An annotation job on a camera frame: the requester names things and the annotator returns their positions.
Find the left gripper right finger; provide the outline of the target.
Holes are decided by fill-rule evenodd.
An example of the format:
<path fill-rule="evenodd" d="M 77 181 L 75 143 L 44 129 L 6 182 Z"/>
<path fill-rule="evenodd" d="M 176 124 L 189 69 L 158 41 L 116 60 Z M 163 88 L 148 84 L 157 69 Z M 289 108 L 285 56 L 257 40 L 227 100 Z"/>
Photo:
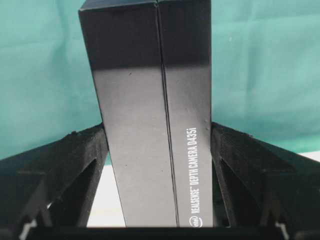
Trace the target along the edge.
<path fill-rule="evenodd" d="M 213 122 L 211 155 L 231 227 L 320 233 L 320 164 Z"/>

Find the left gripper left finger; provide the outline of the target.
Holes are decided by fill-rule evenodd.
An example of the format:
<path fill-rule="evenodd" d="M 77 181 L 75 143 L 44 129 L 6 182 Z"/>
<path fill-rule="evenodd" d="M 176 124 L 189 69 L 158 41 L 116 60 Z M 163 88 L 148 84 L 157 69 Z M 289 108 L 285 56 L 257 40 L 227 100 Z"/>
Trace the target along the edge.
<path fill-rule="evenodd" d="M 0 233 L 24 225 L 86 227 L 108 154 L 98 124 L 0 161 Z"/>

